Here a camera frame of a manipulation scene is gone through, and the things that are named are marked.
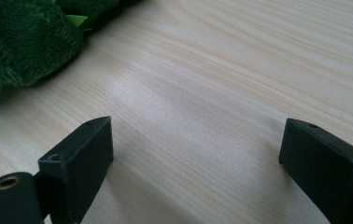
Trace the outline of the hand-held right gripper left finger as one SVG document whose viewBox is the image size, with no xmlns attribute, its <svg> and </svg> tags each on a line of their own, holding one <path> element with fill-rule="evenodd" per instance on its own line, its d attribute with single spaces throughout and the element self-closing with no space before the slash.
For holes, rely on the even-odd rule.
<svg viewBox="0 0 353 224">
<path fill-rule="evenodd" d="M 41 213 L 53 224 L 80 224 L 113 159 L 111 118 L 80 125 L 38 160 Z"/>
</svg>

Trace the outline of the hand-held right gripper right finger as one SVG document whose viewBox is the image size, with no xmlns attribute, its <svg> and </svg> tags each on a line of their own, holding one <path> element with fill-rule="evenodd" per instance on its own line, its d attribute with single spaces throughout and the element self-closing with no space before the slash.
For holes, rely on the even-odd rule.
<svg viewBox="0 0 353 224">
<path fill-rule="evenodd" d="M 331 224 L 353 224 L 353 146 L 317 125 L 288 119 L 279 163 Z"/>
</svg>

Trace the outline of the green fleece pet garment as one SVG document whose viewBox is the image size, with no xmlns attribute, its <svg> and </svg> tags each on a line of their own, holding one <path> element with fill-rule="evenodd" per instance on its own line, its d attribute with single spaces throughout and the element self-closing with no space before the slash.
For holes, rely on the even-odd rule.
<svg viewBox="0 0 353 224">
<path fill-rule="evenodd" d="M 0 0 L 0 91 L 35 84 L 62 68 L 83 33 L 119 0 Z"/>
</svg>

